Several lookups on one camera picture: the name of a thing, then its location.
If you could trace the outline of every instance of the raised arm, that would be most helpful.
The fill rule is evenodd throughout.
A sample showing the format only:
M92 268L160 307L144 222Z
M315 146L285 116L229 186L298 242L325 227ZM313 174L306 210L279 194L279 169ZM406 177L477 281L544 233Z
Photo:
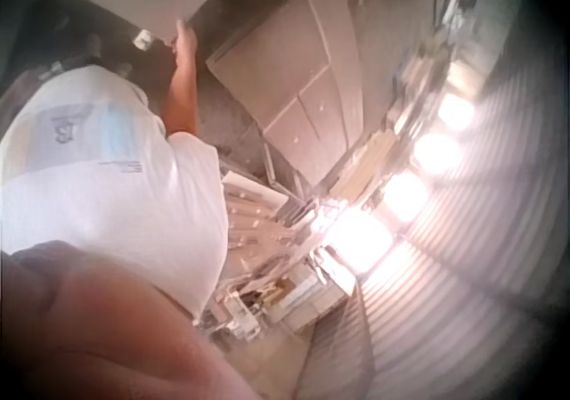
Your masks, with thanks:
M191 135L198 133L198 108L196 94L196 49L198 39L192 29L187 29L182 20L176 22L178 37L174 52L176 72L170 83L167 106L162 120L167 137L184 131Z

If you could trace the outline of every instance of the corrugated metal wall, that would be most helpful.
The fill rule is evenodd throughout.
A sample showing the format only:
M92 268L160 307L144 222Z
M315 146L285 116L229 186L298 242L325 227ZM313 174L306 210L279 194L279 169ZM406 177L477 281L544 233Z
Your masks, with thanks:
M459 137L460 167L362 291L317 324L298 399L517 394L567 304L565 39L523 1Z

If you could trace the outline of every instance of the bright light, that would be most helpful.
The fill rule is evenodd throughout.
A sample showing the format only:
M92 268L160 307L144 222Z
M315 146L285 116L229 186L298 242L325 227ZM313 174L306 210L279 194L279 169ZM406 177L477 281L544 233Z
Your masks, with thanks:
M428 200L428 189L409 171L392 176L384 188L384 202L402 222L410 222Z
M330 228L325 242L357 273L365 273L390 248L392 234L374 216L349 208Z
M455 94L446 94L438 115L451 130L461 131L471 122L474 111L475 108L467 100Z
M441 175L460 158L460 146L446 135L424 135L416 142L413 156L429 173Z

